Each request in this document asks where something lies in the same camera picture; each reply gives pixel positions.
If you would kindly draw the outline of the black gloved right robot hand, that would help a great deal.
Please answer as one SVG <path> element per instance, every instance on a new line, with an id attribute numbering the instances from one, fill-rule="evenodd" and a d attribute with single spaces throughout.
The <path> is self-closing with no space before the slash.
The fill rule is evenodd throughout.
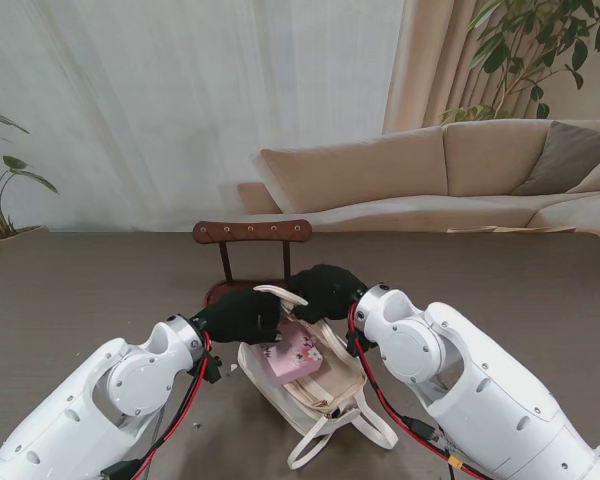
<path id="1" fill-rule="evenodd" d="M 307 301 L 294 308 L 294 315 L 310 324 L 322 319 L 346 319 L 351 305 L 369 289 L 349 270 L 329 264 L 318 264 L 292 275 L 287 286 Z"/>

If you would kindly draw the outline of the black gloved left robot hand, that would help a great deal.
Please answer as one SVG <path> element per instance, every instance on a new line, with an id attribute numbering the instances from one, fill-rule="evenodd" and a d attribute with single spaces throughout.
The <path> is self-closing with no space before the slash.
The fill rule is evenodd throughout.
<path id="1" fill-rule="evenodd" d="M 277 296 L 254 289 L 232 291 L 201 310 L 196 326 L 218 343 L 272 344 L 282 339 L 278 330 L 281 307 Z"/>

